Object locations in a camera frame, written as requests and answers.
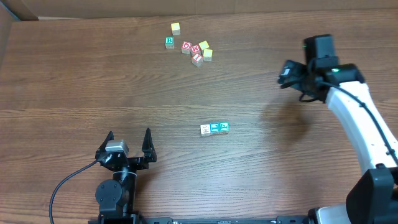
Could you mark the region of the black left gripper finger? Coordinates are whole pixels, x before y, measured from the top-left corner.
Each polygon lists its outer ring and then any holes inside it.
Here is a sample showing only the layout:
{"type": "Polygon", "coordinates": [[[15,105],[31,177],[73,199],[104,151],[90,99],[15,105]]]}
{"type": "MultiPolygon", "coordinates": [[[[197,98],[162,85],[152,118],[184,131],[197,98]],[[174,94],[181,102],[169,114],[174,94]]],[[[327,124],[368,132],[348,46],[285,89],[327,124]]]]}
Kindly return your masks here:
{"type": "Polygon", "coordinates": [[[144,153],[144,157],[155,157],[155,148],[150,128],[146,129],[146,134],[142,143],[142,152],[144,153]]]}
{"type": "Polygon", "coordinates": [[[98,148],[97,152],[101,153],[105,151],[106,145],[109,141],[112,141],[114,139],[114,134],[112,131],[110,131],[107,135],[107,137],[105,138],[105,140],[103,141],[103,143],[100,145],[100,147],[98,148]]]}

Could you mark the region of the green letter wooden block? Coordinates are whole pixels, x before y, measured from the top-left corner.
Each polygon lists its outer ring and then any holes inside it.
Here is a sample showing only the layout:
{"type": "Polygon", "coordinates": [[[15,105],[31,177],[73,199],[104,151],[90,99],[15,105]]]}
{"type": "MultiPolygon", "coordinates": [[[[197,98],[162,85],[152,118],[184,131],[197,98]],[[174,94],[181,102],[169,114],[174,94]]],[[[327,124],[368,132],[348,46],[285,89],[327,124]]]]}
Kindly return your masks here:
{"type": "Polygon", "coordinates": [[[229,123],[222,122],[222,123],[219,123],[219,125],[220,125],[220,133],[222,133],[222,134],[229,133],[229,123]]]}

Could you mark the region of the red I wooden block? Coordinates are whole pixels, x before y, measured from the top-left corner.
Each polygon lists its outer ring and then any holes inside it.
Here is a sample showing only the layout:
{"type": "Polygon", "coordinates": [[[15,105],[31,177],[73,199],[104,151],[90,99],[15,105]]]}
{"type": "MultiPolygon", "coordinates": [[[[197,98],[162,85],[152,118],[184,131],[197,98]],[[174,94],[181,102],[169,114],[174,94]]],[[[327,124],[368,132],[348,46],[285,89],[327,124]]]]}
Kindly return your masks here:
{"type": "Polygon", "coordinates": [[[200,67],[203,63],[203,56],[201,54],[195,54],[192,57],[192,64],[194,64],[197,67],[200,67]]]}

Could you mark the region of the red M wooden block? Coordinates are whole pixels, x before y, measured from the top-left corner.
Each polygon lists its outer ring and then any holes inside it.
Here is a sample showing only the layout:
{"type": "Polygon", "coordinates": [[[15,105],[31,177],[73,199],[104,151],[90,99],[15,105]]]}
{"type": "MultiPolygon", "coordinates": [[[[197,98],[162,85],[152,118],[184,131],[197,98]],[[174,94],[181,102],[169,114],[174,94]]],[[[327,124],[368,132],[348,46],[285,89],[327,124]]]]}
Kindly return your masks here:
{"type": "Polygon", "coordinates": [[[194,55],[196,55],[196,54],[201,55],[201,48],[200,48],[200,46],[199,46],[198,44],[192,45],[192,46],[190,47],[190,53],[191,53],[192,56],[194,56],[194,55]]]}

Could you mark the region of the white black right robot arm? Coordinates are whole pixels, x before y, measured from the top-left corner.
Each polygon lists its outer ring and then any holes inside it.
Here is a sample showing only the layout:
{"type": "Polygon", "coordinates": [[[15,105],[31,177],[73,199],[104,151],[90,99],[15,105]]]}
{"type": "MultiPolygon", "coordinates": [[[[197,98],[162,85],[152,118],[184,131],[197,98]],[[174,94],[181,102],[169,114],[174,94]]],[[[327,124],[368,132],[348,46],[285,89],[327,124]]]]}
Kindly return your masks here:
{"type": "Polygon", "coordinates": [[[397,223],[397,139],[378,112],[359,68],[341,64],[331,35],[304,39],[306,63],[294,85],[328,106],[358,156],[361,178],[340,205],[319,208],[315,223],[397,223]]]}

